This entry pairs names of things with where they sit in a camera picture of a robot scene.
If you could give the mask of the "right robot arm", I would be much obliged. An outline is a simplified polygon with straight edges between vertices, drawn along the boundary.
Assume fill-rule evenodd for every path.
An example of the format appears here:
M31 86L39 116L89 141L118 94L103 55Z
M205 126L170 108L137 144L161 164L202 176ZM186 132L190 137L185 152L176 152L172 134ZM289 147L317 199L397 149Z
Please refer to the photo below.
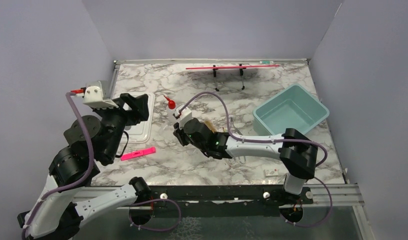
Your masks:
M173 128L182 146L193 145L209 158L262 157L281 161L288 173L280 196L288 204L298 200L304 184L315 177L318 147L294 128L278 135L243 136L212 131L197 118L184 125L175 123Z

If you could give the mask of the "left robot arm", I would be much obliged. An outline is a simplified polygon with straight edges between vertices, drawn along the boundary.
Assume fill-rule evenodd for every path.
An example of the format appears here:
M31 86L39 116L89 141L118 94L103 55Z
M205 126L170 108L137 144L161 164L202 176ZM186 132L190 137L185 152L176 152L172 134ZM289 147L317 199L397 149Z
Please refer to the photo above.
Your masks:
M74 196L87 187L100 171L97 163L110 165L117 158L125 127L149 118L148 95L123 93L110 100L110 107L93 108L94 115L80 115L66 98L76 116L64 132L67 146L53 158L42 193L34 207L17 217L24 240L68 240L91 220L119 207L144 205L151 189L142 177L98 197L74 202Z

